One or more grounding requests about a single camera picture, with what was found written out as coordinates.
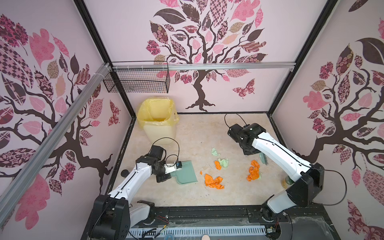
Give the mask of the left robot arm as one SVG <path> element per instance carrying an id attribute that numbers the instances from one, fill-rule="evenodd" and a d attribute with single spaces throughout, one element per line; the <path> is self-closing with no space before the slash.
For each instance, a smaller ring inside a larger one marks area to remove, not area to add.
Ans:
<path id="1" fill-rule="evenodd" d="M 149 217 L 152 203 L 132 204 L 131 201 L 150 176 L 156 176 L 157 183 L 161 183 L 182 168 L 179 161 L 167 165 L 163 158 L 165 153 L 160 146 L 151 147 L 148 154 L 135 161 L 134 169 L 117 188 L 96 198 L 88 230 L 91 240 L 124 240 L 131 227 Z"/>

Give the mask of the orange scrap near right arm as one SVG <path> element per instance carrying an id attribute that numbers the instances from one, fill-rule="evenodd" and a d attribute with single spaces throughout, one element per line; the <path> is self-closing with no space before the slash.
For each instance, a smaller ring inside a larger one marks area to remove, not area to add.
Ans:
<path id="1" fill-rule="evenodd" d="M 260 164 L 256 160 L 251 161 L 247 181 L 251 182 L 260 178 Z"/>

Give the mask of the green dustpan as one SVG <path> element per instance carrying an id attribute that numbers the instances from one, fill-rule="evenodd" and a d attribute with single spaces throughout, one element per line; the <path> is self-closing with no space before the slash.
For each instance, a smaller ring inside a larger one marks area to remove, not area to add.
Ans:
<path id="1" fill-rule="evenodd" d="M 172 172 L 171 176 L 175 178 L 180 185 L 192 184 L 198 181 L 191 161 L 182 162 L 182 168 Z"/>

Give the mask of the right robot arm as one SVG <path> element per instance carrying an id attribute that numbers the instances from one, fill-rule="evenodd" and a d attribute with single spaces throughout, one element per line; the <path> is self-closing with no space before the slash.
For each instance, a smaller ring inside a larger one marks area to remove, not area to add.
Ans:
<path id="1" fill-rule="evenodd" d="M 239 144 L 244 155 L 265 154 L 293 181 L 290 187 L 261 205 L 260 216 L 264 221 L 272 222 L 278 214 L 291 207 L 307 207 L 323 190 L 324 167 L 294 155 L 259 124 L 243 127 L 234 124 L 229 127 L 228 135 Z"/>

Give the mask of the green hand brush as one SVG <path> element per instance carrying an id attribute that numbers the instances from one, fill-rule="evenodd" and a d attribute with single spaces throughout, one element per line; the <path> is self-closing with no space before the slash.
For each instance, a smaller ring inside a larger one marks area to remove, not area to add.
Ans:
<path id="1" fill-rule="evenodd" d="M 267 159 L 266 155 L 264 153 L 259 153 L 259 156 L 260 156 L 261 162 L 264 165 L 268 165 L 268 159 Z"/>

